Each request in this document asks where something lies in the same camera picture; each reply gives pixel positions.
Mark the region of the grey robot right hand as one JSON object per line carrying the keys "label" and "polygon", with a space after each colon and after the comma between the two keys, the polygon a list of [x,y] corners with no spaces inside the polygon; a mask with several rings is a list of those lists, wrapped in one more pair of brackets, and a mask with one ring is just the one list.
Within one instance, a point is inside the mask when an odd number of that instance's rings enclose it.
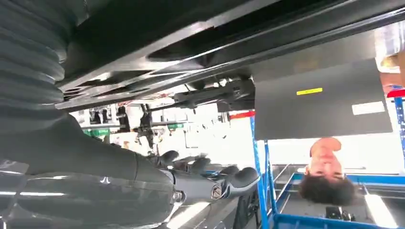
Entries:
{"label": "grey robot right hand", "polygon": [[204,173],[168,169],[84,134],[71,116],[37,130],[0,130],[0,226],[3,229],[156,228],[178,208],[249,193],[251,167]]}

